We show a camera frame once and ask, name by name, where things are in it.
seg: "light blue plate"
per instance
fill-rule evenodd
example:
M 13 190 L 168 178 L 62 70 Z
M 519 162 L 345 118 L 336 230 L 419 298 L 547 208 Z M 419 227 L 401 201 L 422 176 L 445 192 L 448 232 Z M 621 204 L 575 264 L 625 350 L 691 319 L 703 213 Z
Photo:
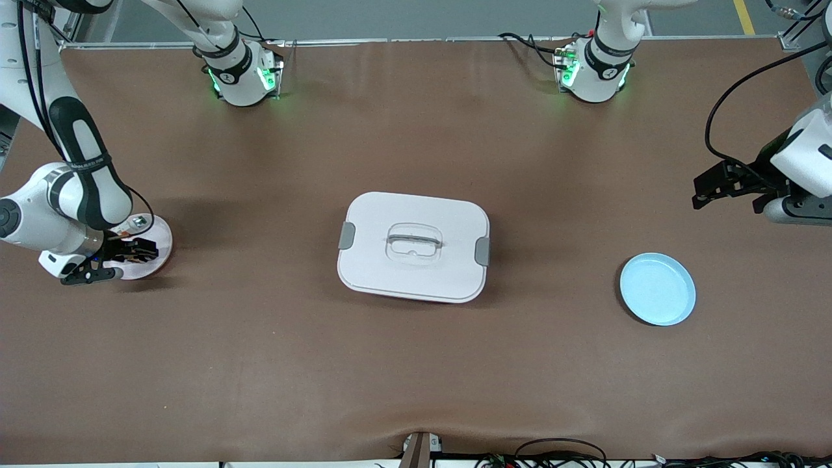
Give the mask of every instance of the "light blue plate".
M 647 323 L 675 325 L 696 304 L 693 278 L 678 261 L 661 253 L 642 253 L 624 266 L 622 297 L 632 313 Z

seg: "yellow stripe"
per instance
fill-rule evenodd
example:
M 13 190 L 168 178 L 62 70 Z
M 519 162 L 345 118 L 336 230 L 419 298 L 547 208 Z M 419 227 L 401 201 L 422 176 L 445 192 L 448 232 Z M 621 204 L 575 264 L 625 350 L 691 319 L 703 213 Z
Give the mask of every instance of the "yellow stripe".
M 740 17 L 742 32 L 746 36 L 754 36 L 754 25 L 751 24 L 751 17 L 748 16 L 748 8 L 745 7 L 745 0 L 734 0 L 734 8 L 736 8 L 736 16 Z

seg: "brown table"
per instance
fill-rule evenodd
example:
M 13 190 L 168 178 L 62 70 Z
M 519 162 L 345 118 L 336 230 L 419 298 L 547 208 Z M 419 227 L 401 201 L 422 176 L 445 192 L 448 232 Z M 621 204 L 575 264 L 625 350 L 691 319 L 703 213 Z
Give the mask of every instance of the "brown table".
M 504 43 L 301 48 L 284 95 L 216 101 L 189 51 L 65 53 L 122 178 L 175 229 L 147 281 L 67 288 L 0 246 L 3 461 L 288 461 L 574 436 L 613 457 L 829 451 L 832 231 L 751 197 L 691 209 L 717 97 L 776 40 L 645 42 L 611 102 L 560 95 Z M 814 101 L 798 62 L 741 88 L 714 143 L 753 159 Z M 22 126 L 4 192 L 52 161 Z M 346 207 L 367 191 L 474 201 L 493 267 L 445 306 L 348 290 Z M 696 281 L 679 326 L 616 296 L 630 256 Z

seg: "gray latch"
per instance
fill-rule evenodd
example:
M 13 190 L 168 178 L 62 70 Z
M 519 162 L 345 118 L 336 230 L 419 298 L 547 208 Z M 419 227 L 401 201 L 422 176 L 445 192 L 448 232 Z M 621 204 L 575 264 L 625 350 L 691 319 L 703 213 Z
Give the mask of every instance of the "gray latch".
M 473 259 L 479 265 L 488 266 L 491 258 L 491 239 L 480 237 L 473 249 Z
M 338 240 L 339 250 L 345 251 L 353 246 L 355 241 L 355 224 L 346 221 L 341 227 L 341 238 Z

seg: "white container lid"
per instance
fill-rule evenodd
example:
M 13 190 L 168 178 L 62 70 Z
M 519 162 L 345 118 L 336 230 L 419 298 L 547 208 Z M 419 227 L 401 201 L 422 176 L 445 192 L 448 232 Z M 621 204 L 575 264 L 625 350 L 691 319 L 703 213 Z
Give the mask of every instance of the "white container lid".
M 338 275 L 355 291 L 467 302 L 485 286 L 488 216 L 471 202 L 365 193 L 349 205 Z

